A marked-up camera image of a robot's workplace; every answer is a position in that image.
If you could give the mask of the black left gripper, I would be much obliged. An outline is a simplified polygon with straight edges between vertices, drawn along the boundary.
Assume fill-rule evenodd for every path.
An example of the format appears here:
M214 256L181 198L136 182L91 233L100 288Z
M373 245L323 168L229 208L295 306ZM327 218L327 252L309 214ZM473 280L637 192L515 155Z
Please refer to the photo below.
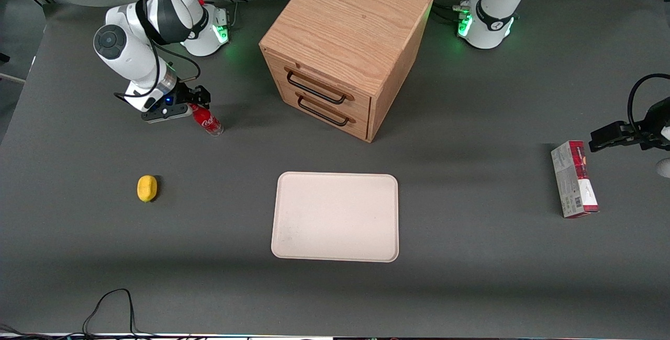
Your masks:
M634 98L629 97L627 116L632 128L632 144L640 145L641 150L669 150L669 97L651 106L641 121L633 119L633 102ZM615 121L591 133L589 150L598 152L616 145L627 145L628 141L628 124Z

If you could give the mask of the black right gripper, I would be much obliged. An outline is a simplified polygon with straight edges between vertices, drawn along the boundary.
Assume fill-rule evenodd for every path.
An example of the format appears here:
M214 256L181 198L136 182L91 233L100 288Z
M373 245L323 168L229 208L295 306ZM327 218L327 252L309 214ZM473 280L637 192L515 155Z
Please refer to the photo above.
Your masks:
M169 106L191 104L198 107L210 107L211 94L204 86L196 86L195 90L186 84L177 84L169 92Z

